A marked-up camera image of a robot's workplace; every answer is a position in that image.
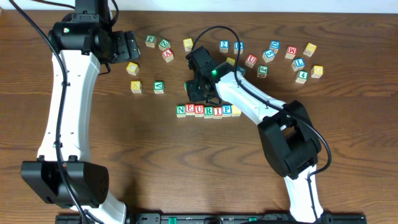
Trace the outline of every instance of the wood grain surface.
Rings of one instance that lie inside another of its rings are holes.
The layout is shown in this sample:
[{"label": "wood grain surface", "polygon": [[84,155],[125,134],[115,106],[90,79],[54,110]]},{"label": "wood grain surface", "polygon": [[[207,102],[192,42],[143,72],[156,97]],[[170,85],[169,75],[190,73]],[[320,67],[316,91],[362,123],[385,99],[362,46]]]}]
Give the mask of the wood grain surface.
[{"label": "wood grain surface", "polygon": [[[28,11],[47,33],[66,11]],[[333,163],[317,176],[320,202],[331,212],[366,214],[368,223],[398,223],[398,16],[377,14],[288,14],[121,12],[114,30],[133,30],[141,50],[139,74],[127,63],[98,77],[90,121],[92,162],[106,166],[110,190],[128,206],[164,213],[264,213],[288,210],[283,178],[268,165],[256,125],[240,118],[177,119],[175,106],[188,102],[183,84],[193,78],[182,40],[213,25],[234,29],[245,43],[239,63],[259,57],[271,40],[281,50],[268,63],[267,78],[245,77],[267,94],[301,101],[333,153]],[[145,37],[171,41],[175,58],[166,63]],[[218,52],[225,30],[204,35]],[[288,45],[298,55],[308,42],[318,45],[305,70],[323,65],[321,79],[295,83]],[[21,179],[22,161],[36,158],[49,114],[51,52],[15,11],[0,16],[0,223],[54,223],[61,210],[47,205]],[[133,95],[130,81],[144,93]],[[153,81],[165,82],[155,95]],[[326,162],[323,149],[319,165]]]}]

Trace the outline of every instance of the black cable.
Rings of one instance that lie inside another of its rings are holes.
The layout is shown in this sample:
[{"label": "black cable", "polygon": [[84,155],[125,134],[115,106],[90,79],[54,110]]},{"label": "black cable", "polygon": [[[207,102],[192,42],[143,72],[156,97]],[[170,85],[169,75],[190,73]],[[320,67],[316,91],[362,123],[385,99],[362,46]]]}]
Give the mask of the black cable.
[{"label": "black cable", "polygon": [[65,69],[64,64],[61,61],[60,56],[57,54],[57,51],[54,49],[54,46],[51,44],[49,38],[43,33],[43,31],[35,24],[35,22],[14,2],[14,0],[9,0],[9,2],[17,9],[17,11],[32,25],[32,27],[43,37],[44,41],[47,45],[51,48],[55,58],[57,59],[58,63],[60,64],[61,71],[62,71],[62,93],[61,93],[61,100],[60,100],[60,107],[58,111],[58,118],[57,118],[57,126],[55,128],[55,152],[57,154],[57,164],[60,172],[60,176],[62,179],[63,184],[66,186],[70,197],[73,200],[73,203],[76,205],[77,210],[80,212],[80,216],[83,219],[83,223],[88,224],[87,217],[81,208],[81,205],[76,198],[76,195],[73,193],[73,190],[69,184],[69,181],[66,177],[65,171],[63,169],[62,161],[61,161],[61,149],[60,149],[60,130],[61,130],[61,122],[62,122],[62,113],[63,113],[63,106],[65,102],[65,94],[67,92],[68,86],[68,79],[67,79],[67,70]]},{"label": "black cable", "polygon": [[317,221],[318,221],[318,215],[317,215],[317,211],[315,210],[315,203],[314,203],[314,199],[313,199],[312,186],[311,186],[311,179],[310,179],[310,178],[311,178],[312,175],[319,174],[319,173],[321,173],[321,172],[327,170],[327,168],[330,167],[330,164],[331,164],[331,151],[330,151],[330,148],[329,148],[328,143],[326,142],[325,138],[324,138],[315,128],[313,128],[313,127],[309,124],[308,121],[306,121],[305,118],[302,118],[301,116],[299,116],[299,115],[297,115],[297,114],[293,114],[293,113],[291,113],[291,112],[289,112],[289,111],[287,111],[287,110],[285,110],[285,109],[283,109],[283,108],[279,108],[278,106],[275,106],[275,105],[271,104],[269,101],[266,101],[266,100],[264,100],[263,98],[261,98],[260,96],[257,96],[256,94],[252,93],[252,92],[251,92],[250,90],[248,90],[244,85],[241,84],[242,81],[241,81],[241,80],[238,80],[238,73],[237,73],[237,71],[238,71],[238,63],[239,63],[239,56],[240,56],[240,53],[241,53],[241,51],[240,51],[240,47],[241,47],[240,43],[241,43],[241,41],[239,40],[239,37],[238,37],[238,35],[235,33],[235,31],[233,31],[231,28],[226,27],[226,26],[213,26],[213,27],[210,27],[210,28],[206,29],[205,31],[203,31],[203,32],[195,39],[195,41],[194,41],[194,43],[193,43],[193,46],[192,46],[192,50],[195,48],[196,43],[198,42],[199,38],[200,38],[203,34],[207,33],[209,30],[216,29],[216,28],[222,28],[222,29],[226,29],[226,30],[231,31],[231,32],[234,34],[236,40],[237,40],[238,43],[239,43],[239,44],[238,44],[238,45],[239,45],[238,55],[236,56],[236,63],[235,63],[235,66],[234,66],[234,76],[235,76],[235,81],[236,81],[236,83],[238,84],[238,86],[241,87],[244,91],[248,92],[252,97],[254,97],[255,99],[259,100],[261,103],[264,103],[266,106],[268,106],[268,107],[270,107],[270,108],[272,108],[272,109],[274,109],[274,110],[277,110],[277,111],[279,111],[279,112],[281,112],[281,113],[283,113],[283,114],[285,114],[285,115],[287,115],[287,116],[290,116],[291,118],[295,119],[296,121],[298,121],[298,122],[304,124],[308,129],[310,129],[311,131],[313,131],[313,132],[317,135],[318,139],[321,140],[322,144],[324,145],[325,150],[326,150],[326,153],[328,154],[328,161],[327,161],[326,165],[325,165],[324,167],[322,167],[321,169],[318,169],[318,170],[316,170],[316,171],[314,171],[314,172],[311,172],[311,173],[309,173],[309,174],[307,175],[307,182],[308,182],[308,188],[309,188],[309,191],[310,191],[310,198],[311,198],[312,210],[313,210],[313,212],[314,212],[315,221],[317,222]]}]

